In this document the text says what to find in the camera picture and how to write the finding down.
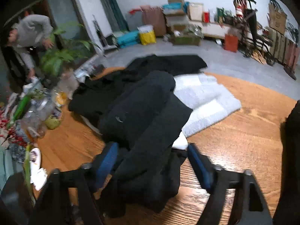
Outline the black clothes pile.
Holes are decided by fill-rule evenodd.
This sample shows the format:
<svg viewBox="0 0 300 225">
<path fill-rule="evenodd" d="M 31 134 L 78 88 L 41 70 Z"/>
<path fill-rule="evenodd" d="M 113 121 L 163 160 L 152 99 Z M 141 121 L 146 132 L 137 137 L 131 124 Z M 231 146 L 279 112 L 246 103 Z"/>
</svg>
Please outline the black clothes pile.
<svg viewBox="0 0 300 225">
<path fill-rule="evenodd" d="M 74 91 L 68 110 L 85 117 L 94 127 L 109 106 L 127 88 L 150 72 L 162 71 L 178 76 L 195 74 L 207 68 L 197 54 L 149 55 L 134 59 L 125 69 L 111 72 L 97 80 L 87 78 Z"/>
</svg>

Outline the white knitted sweater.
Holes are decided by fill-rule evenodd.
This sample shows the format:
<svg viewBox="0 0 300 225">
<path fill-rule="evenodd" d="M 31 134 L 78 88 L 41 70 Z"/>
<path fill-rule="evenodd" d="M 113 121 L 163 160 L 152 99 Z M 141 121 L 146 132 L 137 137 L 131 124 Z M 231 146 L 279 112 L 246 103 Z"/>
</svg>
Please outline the white knitted sweater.
<svg viewBox="0 0 300 225">
<path fill-rule="evenodd" d="M 242 107 L 240 100 L 219 84 L 214 76 L 199 73 L 179 75 L 174 79 L 174 95 L 192 109 L 172 145 L 174 149 L 186 150 L 188 137 L 222 121 Z"/>
</svg>

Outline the glass jar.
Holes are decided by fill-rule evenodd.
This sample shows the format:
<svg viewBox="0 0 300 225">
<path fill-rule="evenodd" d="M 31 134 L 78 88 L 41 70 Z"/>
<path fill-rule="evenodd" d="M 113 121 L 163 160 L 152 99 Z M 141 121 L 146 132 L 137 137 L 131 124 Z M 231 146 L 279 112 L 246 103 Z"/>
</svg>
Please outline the glass jar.
<svg viewBox="0 0 300 225">
<path fill-rule="evenodd" d="M 51 97 L 44 97 L 39 100 L 31 100 L 34 112 L 41 121 L 45 121 L 54 111 L 55 104 Z"/>
</svg>

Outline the black fuzzy garment stack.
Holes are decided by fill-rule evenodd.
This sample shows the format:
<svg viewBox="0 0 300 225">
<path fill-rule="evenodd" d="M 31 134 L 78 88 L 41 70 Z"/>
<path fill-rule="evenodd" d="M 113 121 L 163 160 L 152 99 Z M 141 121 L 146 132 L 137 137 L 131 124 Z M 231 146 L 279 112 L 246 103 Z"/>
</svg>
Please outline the black fuzzy garment stack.
<svg viewBox="0 0 300 225">
<path fill-rule="evenodd" d="M 281 194 L 273 224 L 299 224 L 299 101 L 281 124 Z"/>
</svg>

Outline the red berry branches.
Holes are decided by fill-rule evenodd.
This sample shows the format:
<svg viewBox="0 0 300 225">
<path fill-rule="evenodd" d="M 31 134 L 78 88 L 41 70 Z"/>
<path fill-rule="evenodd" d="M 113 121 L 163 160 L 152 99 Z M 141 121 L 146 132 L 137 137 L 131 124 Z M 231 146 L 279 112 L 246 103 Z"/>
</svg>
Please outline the red berry branches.
<svg viewBox="0 0 300 225">
<path fill-rule="evenodd" d="M 8 149 L 10 144 L 26 147 L 29 139 L 21 127 L 21 121 L 13 120 L 13 117 L 5 116 L 1 111 L 1 147 Z"/>
</svg>

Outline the green potted plant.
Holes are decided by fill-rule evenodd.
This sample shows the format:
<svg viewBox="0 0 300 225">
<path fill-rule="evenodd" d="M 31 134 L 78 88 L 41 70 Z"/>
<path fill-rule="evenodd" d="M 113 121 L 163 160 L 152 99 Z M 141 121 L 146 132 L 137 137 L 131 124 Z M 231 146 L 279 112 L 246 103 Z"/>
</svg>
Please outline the green potted plant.
<svg viewBox="0 0 300 225">
<path fill-rule="evenodd" d="M 67 22 L 55 28 L 50 34 L 52 42 L 59 39 L 62 48 L 53 46 L 47 49 L 40 60 L 40 69 L 47 76 L 58 77 L 64 67 L 69 67 L 79 59 L 88 59 L 89 55 L 95 48 L 101 47 L 92 40 L 68 39 L 65 34 L 68 31 L 83 29 L 84 26 L 77 22 Z"/>
</svg>

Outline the orange paper bag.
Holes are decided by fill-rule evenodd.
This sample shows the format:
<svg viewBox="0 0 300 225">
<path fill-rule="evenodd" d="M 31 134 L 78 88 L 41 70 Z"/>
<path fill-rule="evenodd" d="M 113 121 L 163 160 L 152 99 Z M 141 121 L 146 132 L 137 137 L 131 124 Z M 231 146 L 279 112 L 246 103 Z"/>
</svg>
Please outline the orange paper bag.
<svg viewBox="0 0 300 225">
<path fill-rule="evenodd" d="M 233 34 L 225 34 L 224 49 L 231 52 L 237 52 L 239 39 Z"/>
</svg>

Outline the green crate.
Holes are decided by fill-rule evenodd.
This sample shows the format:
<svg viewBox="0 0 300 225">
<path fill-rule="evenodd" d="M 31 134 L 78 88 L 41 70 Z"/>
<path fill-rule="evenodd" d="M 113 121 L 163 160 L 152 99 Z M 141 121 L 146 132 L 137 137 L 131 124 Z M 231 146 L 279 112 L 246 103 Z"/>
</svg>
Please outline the green crate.
<svg viewBox="0 0 300 225">
<path fill-rule="evenodd" d="M 193 36 L 191 34 L 181 35 L 181 36 L 175 36 L 172 35 L 170 38 L 170 42 L 173 45 L 194 45 L 194 46 L 200 46 L 201 43 L 201 37 Z"/>
</svg>

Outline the teal storage box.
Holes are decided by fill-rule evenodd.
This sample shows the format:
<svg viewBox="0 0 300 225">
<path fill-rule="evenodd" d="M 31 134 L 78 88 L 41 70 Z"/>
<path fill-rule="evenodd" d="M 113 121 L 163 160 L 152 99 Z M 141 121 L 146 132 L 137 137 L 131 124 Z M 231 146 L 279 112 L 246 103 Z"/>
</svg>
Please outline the teal storage box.
<svg viewBox="0 0 300 225">
<path fill-rule="evenodd" d="M 117 45 L 119 48 L 140 44 L 139 31 L 131 31 L 117 37 Z"/>
</svg>

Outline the white low cabinet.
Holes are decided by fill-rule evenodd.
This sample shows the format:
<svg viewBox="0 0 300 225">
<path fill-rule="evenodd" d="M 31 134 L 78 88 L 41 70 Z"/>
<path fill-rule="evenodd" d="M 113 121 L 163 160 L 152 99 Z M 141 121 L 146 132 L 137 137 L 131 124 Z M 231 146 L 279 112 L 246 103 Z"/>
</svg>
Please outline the white low cabinet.
<svg viewBox="0 0 300 225">
<path fill-rule="evenodd" d="M 202 21 L 192 21 L 190 23 L 196 26 L 199 26 L 202 29 L 202 33 L 205 37 L 215 38 L 215 39 L 225 39 L 227 34 L 236 34 L 238 30 L 236 28 L 227 25 L 219 24 L 216 22 L 213 23 L 204 23 Z"/>
</svg>

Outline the person in grey hoodie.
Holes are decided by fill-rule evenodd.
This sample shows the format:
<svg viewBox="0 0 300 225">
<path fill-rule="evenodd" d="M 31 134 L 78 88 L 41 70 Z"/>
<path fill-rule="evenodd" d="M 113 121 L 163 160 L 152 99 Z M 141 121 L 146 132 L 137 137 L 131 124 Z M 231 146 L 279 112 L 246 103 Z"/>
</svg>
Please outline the person in grey hoodie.
<svg viewBox="0 0 300 225">
<path fill-rule="evenodd" d="M 27 78 L 35 76 L 35 63 L 27 48 L 41 46 L 45 49 L 52 48 L 54 46 L 54 42 L 50 39 L 52 32 L 50 18 L 39 14 L 24 17 L 9 32 L 7 45 L 13 47 L 27 67 Z"/>
</svg>

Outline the brown ribbed cabinet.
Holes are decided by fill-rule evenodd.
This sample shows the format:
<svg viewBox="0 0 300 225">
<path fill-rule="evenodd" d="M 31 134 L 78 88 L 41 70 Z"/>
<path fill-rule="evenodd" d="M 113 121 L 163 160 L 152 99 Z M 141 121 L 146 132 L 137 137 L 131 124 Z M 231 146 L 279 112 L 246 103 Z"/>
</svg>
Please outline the brown ribbed cabinet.
<svg viewBox="0 0 300 225">
<path fill-rule="evenodd" d="M 152 25 L 157 37 L 166 34 L 166 22 L 163 11 L 160 7 L 152 7 L 142 11 L 144 25 Z"/>
</svg>

